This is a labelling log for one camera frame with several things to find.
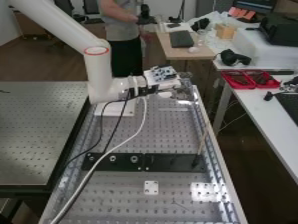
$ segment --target computer monitor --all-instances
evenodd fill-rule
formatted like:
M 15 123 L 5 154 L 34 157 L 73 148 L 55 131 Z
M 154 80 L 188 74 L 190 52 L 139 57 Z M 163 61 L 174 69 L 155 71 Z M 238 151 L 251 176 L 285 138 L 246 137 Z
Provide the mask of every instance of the computer monitor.
M 270 13 L 276 5 L 276 0 L 234 0 L 232 6 L 258 13 Z
M 83 0 L 83 10 L 85 14 L 99 14 L 99 9 L 98 9 L 98 0 Z
M 54 5 L 69 15 L 71 16 L 73 5 L 70 0 L 54 0 Z

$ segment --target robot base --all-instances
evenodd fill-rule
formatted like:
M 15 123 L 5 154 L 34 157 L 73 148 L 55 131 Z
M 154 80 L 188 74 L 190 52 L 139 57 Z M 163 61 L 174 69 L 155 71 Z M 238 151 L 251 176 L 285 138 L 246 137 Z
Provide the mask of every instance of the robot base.
M 101 112 L 102 112 L 102 108 L 103 108 L 105 104 L 106 103 L 99 103 L 97 105 L 95 112 L 94 112 L 95 116 L 101 116 Z M 135 104 L 136 104 L 136 99 L 127 101 L 126 108 L 123 111 L 125 117 L 134 116 Z M 121 114 L 122 108 L 123 108 L 123 102 L 111 103 L 105 108 L 103 116 L 117 116 L 118 117 Z

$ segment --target black box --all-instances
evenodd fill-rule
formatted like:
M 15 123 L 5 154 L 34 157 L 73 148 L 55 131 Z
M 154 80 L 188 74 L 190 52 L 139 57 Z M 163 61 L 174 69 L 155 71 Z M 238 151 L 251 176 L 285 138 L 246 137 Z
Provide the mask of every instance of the black box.
M 268 14 L 259 26 L 268 43 L 298 47 L 298 14 Z

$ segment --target keyboard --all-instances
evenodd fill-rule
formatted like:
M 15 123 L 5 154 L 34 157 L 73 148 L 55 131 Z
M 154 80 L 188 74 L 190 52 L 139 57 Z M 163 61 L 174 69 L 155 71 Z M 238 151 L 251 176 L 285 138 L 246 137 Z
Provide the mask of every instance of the keyboard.
M 85 24 L 95 24 L 95 23 L 103 23 L 102 19 L 95 18 L 95 19 L 87 19 L 85 21 Z
M 170 33 L 170 44 L 172 48 L 192 47 L 194 42 L 188 31 L 176 31 Z
M 275 95 L 282 107 L 298 125 L 298 94 L 279 93 Z

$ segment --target red tray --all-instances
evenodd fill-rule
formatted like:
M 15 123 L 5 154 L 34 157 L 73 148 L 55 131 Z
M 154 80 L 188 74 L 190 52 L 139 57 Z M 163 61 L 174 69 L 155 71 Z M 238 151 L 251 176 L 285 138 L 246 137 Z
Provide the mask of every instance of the red tray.
M 278 82 L 272 76 L 260 70 L 246 70 L 244 74 L 248 76 L 248 78 L 255 82 L 255 87 L 260 88 L 260 89 L 276 89 L 280 86 L 280 82 Z M 258 75 L 259 77 L 262 77 L 262 80 L 259 80 L 256 78 L 252 77 L 252 75 Z
M 234 89 L 254 89 L 255 82 L 252 79 L 248 78 L 243 71 L 232 70 L 232 71 L 222 71 L 220 72 L 222 78 L 230 84 L 231 88 Z

